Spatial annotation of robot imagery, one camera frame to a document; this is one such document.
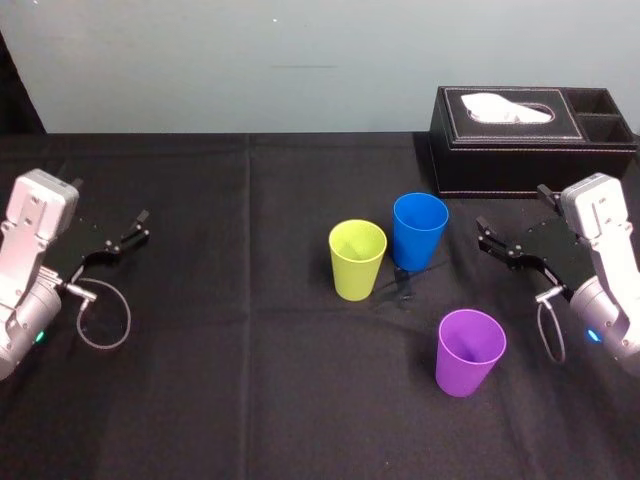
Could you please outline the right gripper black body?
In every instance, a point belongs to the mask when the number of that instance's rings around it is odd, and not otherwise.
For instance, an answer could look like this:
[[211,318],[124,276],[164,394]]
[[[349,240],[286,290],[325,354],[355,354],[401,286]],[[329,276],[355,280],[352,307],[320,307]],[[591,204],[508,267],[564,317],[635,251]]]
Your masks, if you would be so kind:
[[553,285],[562,286],[567,301],[595,275],[589,250],[561,217],[529,227],[519,245],[524,266],[536,269]]

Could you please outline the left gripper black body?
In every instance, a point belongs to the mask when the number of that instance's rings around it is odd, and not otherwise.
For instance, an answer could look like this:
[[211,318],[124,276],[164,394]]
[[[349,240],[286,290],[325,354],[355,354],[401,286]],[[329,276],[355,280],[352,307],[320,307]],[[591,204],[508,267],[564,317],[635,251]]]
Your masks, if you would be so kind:
[[92,220],[76,217],[47,250],[44,266],[70,281],[81,268],[109,264],[119,256],[113,234]]

